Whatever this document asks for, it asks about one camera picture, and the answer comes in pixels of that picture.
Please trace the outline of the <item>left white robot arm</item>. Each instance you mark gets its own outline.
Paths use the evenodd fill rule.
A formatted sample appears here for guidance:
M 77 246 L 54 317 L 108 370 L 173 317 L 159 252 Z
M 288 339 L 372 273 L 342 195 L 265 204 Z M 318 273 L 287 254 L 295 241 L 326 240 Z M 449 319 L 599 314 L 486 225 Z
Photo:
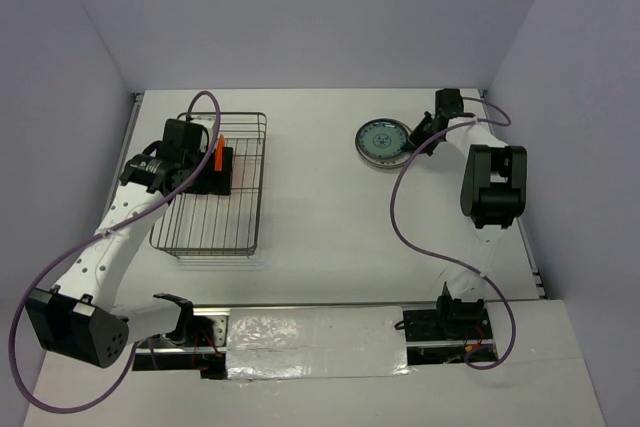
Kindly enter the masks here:
M 35 288 L 26 312 L 47 351 L 100 368 L 111 366 L 125 347 L 163 336 L 185 345 L 195 336 L 191 301 L 169 293 L 140 305 L 116 306 L 123 277 L 139 248 L 173 199 L 212 172 L 220 122 L 217 118 L 169 119 L 163 137 L 126 162 L 95 238 L 54 285 Z

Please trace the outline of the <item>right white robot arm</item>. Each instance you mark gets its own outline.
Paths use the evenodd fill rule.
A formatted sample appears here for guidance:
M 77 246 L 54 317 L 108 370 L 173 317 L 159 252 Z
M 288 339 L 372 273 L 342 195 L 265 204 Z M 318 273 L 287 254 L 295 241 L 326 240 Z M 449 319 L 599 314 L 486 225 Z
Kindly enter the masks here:
M 424 114 L 403 147 L 431 155 L 447 143 L 464 156 L 460 209 L 476 236 L 470 263 L 477 271 L 462 268 L 446 282 L 448 295 L 461 302 L 485 297 L 482 276 L 491 270 L 495 245 L 526 206 L 526 149 L 499 140 L 488 124 L 464 109 L 458 89 L 441 89 L 435 93 L 435 112 Z

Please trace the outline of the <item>green plate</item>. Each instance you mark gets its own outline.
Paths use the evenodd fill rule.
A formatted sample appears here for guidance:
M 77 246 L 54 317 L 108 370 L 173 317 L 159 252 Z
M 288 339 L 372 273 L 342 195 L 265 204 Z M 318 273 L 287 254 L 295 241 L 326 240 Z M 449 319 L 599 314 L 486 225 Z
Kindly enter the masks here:
M 391 158 L 401 152 L 410 154 L 411 130 L 402 122 L 379 118 L 361 126 L 355 135 L 355 148 L 368 152 L 377 159 Z

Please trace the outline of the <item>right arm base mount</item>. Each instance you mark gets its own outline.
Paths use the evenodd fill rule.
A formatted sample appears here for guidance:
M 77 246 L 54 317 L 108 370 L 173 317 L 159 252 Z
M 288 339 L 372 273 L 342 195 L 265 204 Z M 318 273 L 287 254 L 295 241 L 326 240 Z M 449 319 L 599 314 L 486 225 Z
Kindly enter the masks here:
M 434 307 L 404 310 L 394 329 L 410 346 L 463 346 L 492 338 L 485 302 L 462 301 L 445 291 Z

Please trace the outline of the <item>orange sunburst plate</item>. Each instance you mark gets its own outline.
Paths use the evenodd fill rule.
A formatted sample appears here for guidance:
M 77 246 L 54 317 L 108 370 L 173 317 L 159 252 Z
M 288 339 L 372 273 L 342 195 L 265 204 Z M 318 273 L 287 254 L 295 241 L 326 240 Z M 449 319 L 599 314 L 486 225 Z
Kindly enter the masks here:
M 359 159 L 365 165 L 381 171 L 392 171 L 401 169 L 407 163 L 410 157 L 409 153 L 401 152 L 399 155 L 391 158 L 377 159 L 364 150 L 357 149 L 356 152 Z

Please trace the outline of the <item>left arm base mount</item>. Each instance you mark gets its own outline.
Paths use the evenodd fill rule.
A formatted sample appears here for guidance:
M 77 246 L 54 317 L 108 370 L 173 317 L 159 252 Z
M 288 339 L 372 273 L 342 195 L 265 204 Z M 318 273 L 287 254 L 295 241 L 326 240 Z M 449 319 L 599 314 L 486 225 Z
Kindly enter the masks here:
M 226 351 L 230 311 L 196 309 L 182 340 L 158 335 L 136 350 L 136 372 L 189 372 L 201 379 L 227 378 Z

